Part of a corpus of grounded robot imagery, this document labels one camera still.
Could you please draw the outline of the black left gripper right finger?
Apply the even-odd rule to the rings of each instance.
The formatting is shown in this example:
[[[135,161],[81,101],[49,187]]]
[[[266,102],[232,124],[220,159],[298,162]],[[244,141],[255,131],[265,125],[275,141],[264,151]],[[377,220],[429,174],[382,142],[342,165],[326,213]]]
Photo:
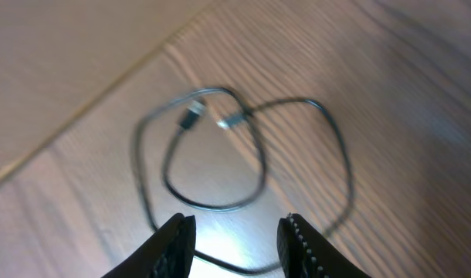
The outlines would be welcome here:
[[[279,220],[276,243],[286,278],[370,278],[299,214]]]

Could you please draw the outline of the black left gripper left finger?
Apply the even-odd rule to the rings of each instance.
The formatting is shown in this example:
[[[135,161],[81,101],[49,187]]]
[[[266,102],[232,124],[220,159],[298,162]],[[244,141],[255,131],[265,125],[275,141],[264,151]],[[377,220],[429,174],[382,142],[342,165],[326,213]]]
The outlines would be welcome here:
[[[188,278],[195,242],[195,217],[177,213],[103,278]]]

